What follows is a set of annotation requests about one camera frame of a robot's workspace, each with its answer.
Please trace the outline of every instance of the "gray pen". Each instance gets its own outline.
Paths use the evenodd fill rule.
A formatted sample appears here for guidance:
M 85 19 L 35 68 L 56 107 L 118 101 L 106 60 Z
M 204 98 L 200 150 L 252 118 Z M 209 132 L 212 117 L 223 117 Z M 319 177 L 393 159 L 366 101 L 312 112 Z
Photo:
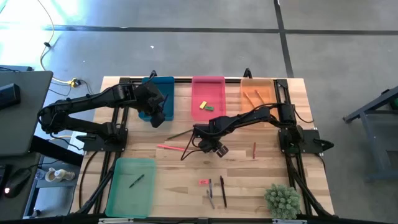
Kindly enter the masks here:
M 206 193 L 207 193 L 207 197 L 208 197 L 209 200 L 210 200 L 211 206 L 213 207 L 213 209 L 216 209 L 216 207 L 214 206 L 214 203 L 213 203 L 213 199 L 211 199 L 211 197 L 210 197 L 209 190 L 206 190 Z

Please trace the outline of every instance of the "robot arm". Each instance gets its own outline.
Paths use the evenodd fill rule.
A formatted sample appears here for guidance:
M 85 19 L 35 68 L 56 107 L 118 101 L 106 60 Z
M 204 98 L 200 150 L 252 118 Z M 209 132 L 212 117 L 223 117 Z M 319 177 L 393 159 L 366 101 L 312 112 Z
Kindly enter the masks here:
M 141 85 L 117 84 L 105 89 L 103 92 L 84 97 L 58 100 L 41 109 L 38 113 L 39 123 L 47 134 L 57 134 L 63 130 L 81 131 L 97 134 L 104 141 L 117 140 L 118 129 L 114 123 L 92 123 L 69 117 L 72 113 L 92 110 L 100 107 L 134 108 L 138 112 L 152 116 L 150 122 L 157 128 L 164 121 L 163 109 L 159 103 L 164 101 L 163 95 L 152 82 Z
M 281 121 L 270 114 L 270 110 L 273 108 L 282 108 L 285 111 L 284 116 L 280 117 Z M 260 105 L 250 112 L 233 117 L 220 116 L 211 119 L 208 124 L 195 124 L 193 125 L 193 137 L 201 138 L 198 147 L 204 153 L 213 151 L 223 157 L 228 152 L 228 148 L 220 142 L 221 137 L 232 133 L 236 128 L 258 122 L 268 122 L 275 127 L 291 129 L 293 133 L 297 132 L 294 105 L 276 103 L 270 104 L 270 106 Z

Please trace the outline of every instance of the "black desk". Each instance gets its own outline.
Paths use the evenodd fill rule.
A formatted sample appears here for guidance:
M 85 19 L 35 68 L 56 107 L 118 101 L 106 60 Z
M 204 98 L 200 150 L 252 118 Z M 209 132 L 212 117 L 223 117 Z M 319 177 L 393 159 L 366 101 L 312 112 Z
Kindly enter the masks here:
M 21 89 L 21 103 L 0 110 L 0 156 L 26 154 L 43 107 L 52 72 L 1 72 L 0 86 L 15 83 Z
M 13 165 L 12 172 L 40 163 L 41 154 L 77 166 L 83 160 L 81 155 L 34 136 L 37 112 L 43 107 L 52 75 L 50 71 L 0 72 L 0 86 L 15 83 L 21 89 L 21 103 L 0 110 L 0 163 Z M 38 193 L 36 186 L 32 188 L 36 170 L 31 168 L 32 175 L 17 197 L 6 198 L 1 192 L 0 220 L 21 219 L 25 214 L 30 193 Z

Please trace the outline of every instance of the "yellow sponge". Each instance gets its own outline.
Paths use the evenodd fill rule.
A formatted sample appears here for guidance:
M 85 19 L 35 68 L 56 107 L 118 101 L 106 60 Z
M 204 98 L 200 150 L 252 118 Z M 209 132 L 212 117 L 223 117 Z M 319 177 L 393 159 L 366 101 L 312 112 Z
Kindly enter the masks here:
M 199 108 L 200 108 L 200 109 L 203 109 L 203 108 L 206 106 L 206 104 L 207 104 L 207 102 L 206 102 L 206 101 L 203 101 L 203 102 L 201 103 L 201 105 L 199 106 Z

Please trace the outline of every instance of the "orange bin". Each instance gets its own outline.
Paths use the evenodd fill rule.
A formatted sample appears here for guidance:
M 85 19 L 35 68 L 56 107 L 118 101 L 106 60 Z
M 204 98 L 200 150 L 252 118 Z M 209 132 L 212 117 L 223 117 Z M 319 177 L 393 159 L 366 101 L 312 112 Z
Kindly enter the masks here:
M 241 80 L 241 111 L 247 113 L 256 106 L 276 103 L 274 81 L 271 78 L 243 78 Z M 271 114 L 278 117 L 276 108 Z

